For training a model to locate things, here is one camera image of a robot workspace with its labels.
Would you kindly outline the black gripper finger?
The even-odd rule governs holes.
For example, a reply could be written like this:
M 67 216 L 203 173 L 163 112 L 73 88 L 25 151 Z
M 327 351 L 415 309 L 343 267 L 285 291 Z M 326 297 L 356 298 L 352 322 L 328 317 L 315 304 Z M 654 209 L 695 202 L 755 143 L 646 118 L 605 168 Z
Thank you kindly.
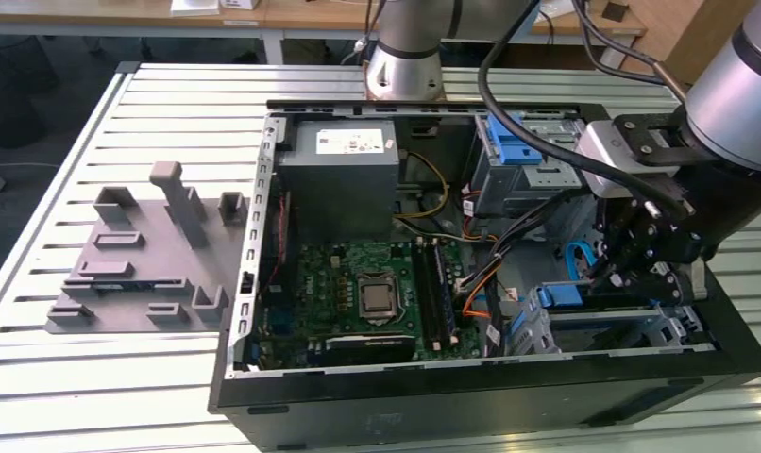
M 661 239 L 670 224 L 655 203 L 638 198 L 598 198 L 594 229 L 601 233 L 594 284 L 611 284 L 611 273 L 649 269 L 659 261 Z
M 658 261 L 649 269 L 611 273 L 609 282 L 653 303 L 693 303 L 709 296 L 702 261 L 689 264 Z

